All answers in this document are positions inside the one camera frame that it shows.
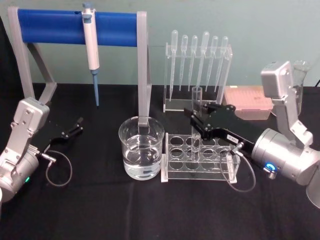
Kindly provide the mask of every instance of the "glass beaker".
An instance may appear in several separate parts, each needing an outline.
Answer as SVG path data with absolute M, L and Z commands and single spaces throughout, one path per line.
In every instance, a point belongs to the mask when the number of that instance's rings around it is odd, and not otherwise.
M 149 180 L 161 169 L 165 129 L 152 117 L 134 116 L 121 124 L 119 138 L 126 173 L 136 180 Z
M 311 65 L 307 61 L 297 60 L 293 63 L 293 88 L 295 89 L 296 109 L 301 113 L 304 80 Z

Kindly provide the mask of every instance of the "test tube rack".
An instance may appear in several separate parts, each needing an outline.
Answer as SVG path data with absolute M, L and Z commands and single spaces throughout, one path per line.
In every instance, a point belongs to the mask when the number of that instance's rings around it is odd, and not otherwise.
M 169 179 L 237 182 L 240 158 L 230 154 L 231 146 L 221 139 L 201 141 L 199 161 L 191 159 L 191 135 L 165 134 L 161 160 L 161 182 Z
M 198 75 L 200 75 L 200 86 L 205 89 L 203 91 L 203 103 L 217 103 L 221 104 L 224 96 L 224 90 L 228 79 L 230 65 L 233 57 L 233 52 L 230 44 L 223 46 L 225 42 L 228 42 L 228 38 L 224 37 L 220 46 L 213 46 L 215 38 L 218 42 L 218 37 L 213 36 L 211 46 L 204 49 L 202 44 L 196 46 L 191 45 L 182 46 L 184 37 L 182 36 L 181 45 L 165 45 L 165 70 L 164 70 L 164 93 L 163 93 L 163 112 L 166 111 L 180 111 L 184 108 L 191 107 L 191 88 L 196 85 L 198 81 Z M 204 52 L 204 58 L 201 64 L 202 53 Z M 172 64 L 172 57 L 175 58 L 175 64 Z M 190 68 L 192 58 L 194 58 L 193 67 Z M 180 71 L 182 70 L 182 85 L 180 87 Z M 191 82 L 189 84 L 189 75 L 191 74 Z M 173 76 L 173 91 L 170 99 L 170 85 Z

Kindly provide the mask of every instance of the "plastic dropper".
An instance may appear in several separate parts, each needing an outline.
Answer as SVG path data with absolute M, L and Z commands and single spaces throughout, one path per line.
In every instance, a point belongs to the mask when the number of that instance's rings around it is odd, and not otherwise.
M 210 58 L 209 65 L 208 65 L 208 72 L 206 74 L 205 91 L 207 91 L 207 88 L 209 85 L 212 65 L 214 64 L 214 59 L 215 59 L 216 51 L 217 51 L 217 47 L 218 47 L 218 41 L 219 41 L 219 38 L 217 36 L 213 36 L 212 41 L 211 41 L 211 48 L 210 48 L 210 53 L 211 53 L 212 58 Z
M 196 81 L 197 87 L 200 86 L 200 82 L 201 82 L 202 68 L 204 66 L 204 60 L 205 60 L 205 55 L 206 55 L 207 46 L 209 42 L 209 37 L 210 37 L 210 34 L 207 31 L 205 31 L 202 35 L 201 48 L 200 48 L 201 58 L 200 58 L 200 64 L 199 64 L 198 78 Z
M 170 101 L 172 92 L 174 90 L 174 79 L 175 79 L 175 66 L 176 66 L 176 54 L 178 49 L 178 31 L 173 30 L 171 32 L 171 75 L 170 75 Z
M 216 92 L 217 86 L 218 86 L 218 83 L 219 83 L 222 63 L 224 61 L 225 53 L 226 53 L 226 50 L 227 50 L 227 45 L 228 45 L 228 37 L 224 36 L 223 39 L 222 39 L 221 47 L 220 47 L 220 60 L 219 60 L 219 65 L 218 65 L 218 69 L 217 69 L 216 77 L 215 77 L 214 92 Z
M 190 67 L 189 67 L 189 76 L 188 76 L 188 91 L 190 91 L 190 83 L 191 83 L 191 78 L 192 78 L 192 71 L 194 68 L 194 62 L 195 62 L 195 56 L 196 56 L 196 51 L 197 51 L 197 46 L 198 46 L 198 37 L 194 35 L 192 37 L 191 41 L 191 60 L 190 60 Z
M 182 78 L 184 77 L 184 67 L 185 67 L 187 46 L 188 46 L 188 36 L 183 35 L 181 40 L 181 64 L 180 64 L 180 76 L 179 76 L 180 78 L 179 91 L 181 91 Z

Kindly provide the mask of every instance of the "white label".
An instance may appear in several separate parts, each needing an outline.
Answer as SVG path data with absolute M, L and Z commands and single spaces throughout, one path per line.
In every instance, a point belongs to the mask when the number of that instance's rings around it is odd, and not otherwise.
M 233 136 L 230 136 L 229 134 L 226 135 L 226 139 L 229 139 L 230 141 L 234 142 L 235 144 L 238 144 L 239 140 L 236 139 Z

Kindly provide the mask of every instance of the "micropipette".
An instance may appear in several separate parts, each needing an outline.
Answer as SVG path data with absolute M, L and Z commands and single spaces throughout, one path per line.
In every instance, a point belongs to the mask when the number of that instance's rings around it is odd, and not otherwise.
M 174 79 L 175 79 L 175 65 L 176 65 L 176 54 L 178 48 L 178 31 L 173 30 L 171 33 L 171 75 L 170 75 L 170 101 L 172 92 L 174 90 Z
M 181 64 L 180 64 L 180 85 L 179 91 L 181 91 L 182 78 L 184 77 L 184 67 L 185 67 L 185 59 L 188 45 L 188 36 L 183 35 L 181 40 Z
M 191 60 L 190 60 L 189 76 L 188 76 L 188 78 L 189 78 L 188 91 L 190 90 L 192 70 L 194 68 L 194 62 L 195 62 L 197 46 L 198 46 L 198 37 L 196 35 L 194 35 L 192 37 L 192 41 L 191 41 Z
M 212 65 L 214 64 L 214 59 L 216 56 L 216 50 L 218 47 L 218 41 L 219 38 L 217 36 L 213 36 L 212 41 L 211 41 L 211 48 L 210 48 L 210 53 L 211 57 L 208 65 L 208 72 L 206 74 L 206 85 L 205 85 L 205 91 L 207 91 L 209 80 L 210 80 L 210 75 L 211 75 L 211 70 L 212 70 Z
M 96 107 L 99 107 L 99 92 L 98 92 L 98 72 L 99 72 L 99 53 L 98 40 L 96 29 L 96 10 L 92 9 L 90 2 L 82 4 L 84 10 L 82 11 L 82 23 L 84 31 L 84 40 L 86 52 L 88 57 L 88 65 L 93 77 L 94 96 Z
M 216 90 L 217 90 L 217 86 L 218 86 L 218 82 L 219 82 L 219 78 L 220 78 L 220 73 L 221 73 L 221 68 L 222 68 L 222 63 L 224 61 L 225 53 L 227 50 L 227 45 L 228 45 L 228 37 L 224 36 L 222 39 L 221 47 L 220 47 L 220 60 L 219 60 L 219 65 L 218 65 L 218 69 L 217 69 L 216 77 L 215 77 L 214 92 L 216 92 Z
M 200 64 L 199 64 L 198 78 L 196 81 L 197 87 L 200 86 L 200 82 L 201 82 L 202 68 L 204 66 L 204 60 L 205 60 L 205 55 L 206 55 L 207 46 L 209 42 L 209 36 L 210 34 L 207 31 L 205 31 L 202 35 L 201 48 L 200 48 L 201 58 L 200 58 Z

